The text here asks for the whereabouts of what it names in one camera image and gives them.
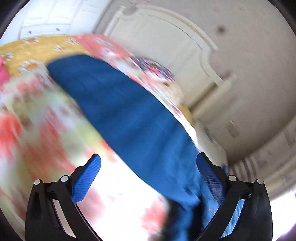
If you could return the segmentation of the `pink cloth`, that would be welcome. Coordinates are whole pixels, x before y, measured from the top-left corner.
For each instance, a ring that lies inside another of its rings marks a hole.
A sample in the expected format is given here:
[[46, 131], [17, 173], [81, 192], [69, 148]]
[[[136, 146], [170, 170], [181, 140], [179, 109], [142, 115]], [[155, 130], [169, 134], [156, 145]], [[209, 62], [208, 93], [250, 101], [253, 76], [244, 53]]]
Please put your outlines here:
[[9, 81], [9, 79], [10, 79], [10, 75], [4, 67], [3, 58], [0, 57], [0, 85], [3, 85], [4, 83], [6, 83], [7, 81]]

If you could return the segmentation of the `colourful patterned pillow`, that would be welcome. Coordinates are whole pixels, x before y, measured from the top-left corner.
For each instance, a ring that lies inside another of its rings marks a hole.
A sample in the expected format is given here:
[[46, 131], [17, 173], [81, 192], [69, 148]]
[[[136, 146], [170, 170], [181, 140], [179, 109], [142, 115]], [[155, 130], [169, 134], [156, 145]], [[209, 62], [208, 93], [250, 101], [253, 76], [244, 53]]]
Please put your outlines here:
[[131, 60], [155, 81], [170, 81], [173, 82], [174, 75], [165, 66], [159, 64], [150, 58], [144, 57], [131, 57]]

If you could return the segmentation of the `white bedside table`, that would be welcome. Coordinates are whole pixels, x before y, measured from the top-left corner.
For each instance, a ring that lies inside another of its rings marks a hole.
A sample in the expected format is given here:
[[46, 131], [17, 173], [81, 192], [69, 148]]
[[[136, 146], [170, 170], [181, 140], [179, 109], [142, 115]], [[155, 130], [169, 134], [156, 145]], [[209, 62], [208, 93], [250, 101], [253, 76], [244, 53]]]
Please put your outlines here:
[[219, 142], [210, 134], [209, 129], [200, 121], [196, 121], [198, 149], [204, 152], [210, 161], [217, 166], [228, 166], [227, 154]]

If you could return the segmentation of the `white wooden headboard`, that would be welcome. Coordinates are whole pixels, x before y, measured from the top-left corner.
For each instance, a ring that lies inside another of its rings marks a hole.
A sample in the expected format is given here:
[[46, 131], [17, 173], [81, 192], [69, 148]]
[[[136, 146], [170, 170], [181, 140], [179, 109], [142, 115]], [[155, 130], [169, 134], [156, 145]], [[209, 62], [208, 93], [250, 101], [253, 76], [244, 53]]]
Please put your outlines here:
[[122, 6], [104, 35], [135, 56], [151, 58], [170, 70], [183, 103], [199, 118], [218, 104], [236, 76], [221, 78], [210, 66], [216, 44], [192, 21], [159, 6], [139, 5], [126, 15]]

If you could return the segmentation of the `striped curtain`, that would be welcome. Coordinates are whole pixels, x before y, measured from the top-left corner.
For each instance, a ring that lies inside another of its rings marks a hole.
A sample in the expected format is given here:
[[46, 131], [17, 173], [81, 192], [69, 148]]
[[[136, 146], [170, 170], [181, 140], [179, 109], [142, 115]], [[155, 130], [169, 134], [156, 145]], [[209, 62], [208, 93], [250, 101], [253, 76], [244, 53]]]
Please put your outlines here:
[[240, 181], [254, 182], [258, 178], [258, 161], [255, 155], [250, 155], [229, 167], [229, 174]]

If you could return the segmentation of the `peach textured pillow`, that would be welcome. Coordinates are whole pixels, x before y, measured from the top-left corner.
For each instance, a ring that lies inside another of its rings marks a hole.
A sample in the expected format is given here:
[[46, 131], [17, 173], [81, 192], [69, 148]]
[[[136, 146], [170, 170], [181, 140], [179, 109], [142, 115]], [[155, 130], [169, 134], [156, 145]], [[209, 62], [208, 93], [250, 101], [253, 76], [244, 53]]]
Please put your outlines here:
[[158, 88], [174, 105], [182, 103], [184, 95], [176, 81], [160, 82]]

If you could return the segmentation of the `white wardrobe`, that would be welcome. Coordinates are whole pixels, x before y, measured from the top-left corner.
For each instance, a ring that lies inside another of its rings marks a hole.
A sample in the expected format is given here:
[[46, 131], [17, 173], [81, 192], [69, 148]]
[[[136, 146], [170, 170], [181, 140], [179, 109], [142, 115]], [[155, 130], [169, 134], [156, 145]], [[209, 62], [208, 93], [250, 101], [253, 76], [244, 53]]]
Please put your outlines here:
[[110, 1], [1, 1], [1, 42], [94, 31]]

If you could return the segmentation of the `blue puffer jacket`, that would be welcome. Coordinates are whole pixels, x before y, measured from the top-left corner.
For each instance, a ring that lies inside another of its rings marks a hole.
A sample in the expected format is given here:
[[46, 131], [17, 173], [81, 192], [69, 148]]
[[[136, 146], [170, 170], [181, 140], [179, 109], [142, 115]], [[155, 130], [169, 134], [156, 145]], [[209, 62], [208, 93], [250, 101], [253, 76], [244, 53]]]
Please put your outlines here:
[[206, 157], [181, 123], [152, 93], [102, 60], [75, 55], [47, 69], [112, 150], [171, 202], [165, 240], [195, 240], [220, 203], [198, 170]]

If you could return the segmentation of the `beige wall switch panel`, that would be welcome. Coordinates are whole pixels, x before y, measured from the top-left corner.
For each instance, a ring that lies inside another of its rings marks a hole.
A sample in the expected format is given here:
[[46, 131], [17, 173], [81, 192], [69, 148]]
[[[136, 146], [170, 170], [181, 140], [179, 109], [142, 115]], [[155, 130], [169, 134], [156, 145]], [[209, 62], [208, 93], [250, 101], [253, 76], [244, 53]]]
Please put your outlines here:
[[236, 138], [239, 135], [239, 130], [232, 120], [229, 120], [229, 122], [227, 122], [225, 128], [227, 129], [231, 137]]

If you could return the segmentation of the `floral bed sheet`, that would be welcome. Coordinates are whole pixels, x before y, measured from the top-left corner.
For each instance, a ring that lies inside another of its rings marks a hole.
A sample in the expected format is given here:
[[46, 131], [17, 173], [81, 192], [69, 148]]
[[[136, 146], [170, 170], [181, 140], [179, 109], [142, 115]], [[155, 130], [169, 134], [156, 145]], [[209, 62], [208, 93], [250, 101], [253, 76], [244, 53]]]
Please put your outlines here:
[[[158, 88], [161, 81], [144, 73], [131, 60], [133, 54], [102, 34], [73, 37], [88, 56], [108, 63], [152, 93], [196, 145], [196, 132], [178, 109], [180, 104], [164, 96]], [[10, 76], [1, 85], [1, 211], [14, 231], [10, 238], [25, 240], [27, 205], [36, 180], [56, 182], [98, 154], [100, 170], [77, 203], [96, 234], [102, 240], [165, 240], [171, 202], [112, 150], [78, 103], [53, 80], [47, 65]]]

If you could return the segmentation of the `yellow floral blanket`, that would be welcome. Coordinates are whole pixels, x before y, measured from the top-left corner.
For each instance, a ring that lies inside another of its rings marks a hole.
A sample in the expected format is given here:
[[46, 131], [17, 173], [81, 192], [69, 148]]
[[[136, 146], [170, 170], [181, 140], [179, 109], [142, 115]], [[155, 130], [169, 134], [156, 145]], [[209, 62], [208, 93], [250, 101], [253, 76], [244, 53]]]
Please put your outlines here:
[[1, 46], [4, 68], [16, 76], [41, 68], [65, 56], [90, 53], [72, 36], [39, 36], [20, 39]]

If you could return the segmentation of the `yellow pillow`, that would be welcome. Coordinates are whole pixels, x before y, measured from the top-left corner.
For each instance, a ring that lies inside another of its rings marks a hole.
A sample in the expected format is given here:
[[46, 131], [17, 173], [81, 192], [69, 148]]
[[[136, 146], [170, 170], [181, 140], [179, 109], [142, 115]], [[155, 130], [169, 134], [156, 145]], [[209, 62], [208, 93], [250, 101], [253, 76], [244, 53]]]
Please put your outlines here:
[[190, 110], [185, 105], [182, 105], [182, 104], [178, 106], [178, 109], [181, 111], [181, 113], [186, 118], [186, 120], [190, 123], [190, 125], [194, 127], [195, 121], [192, 118], [192, 114]]

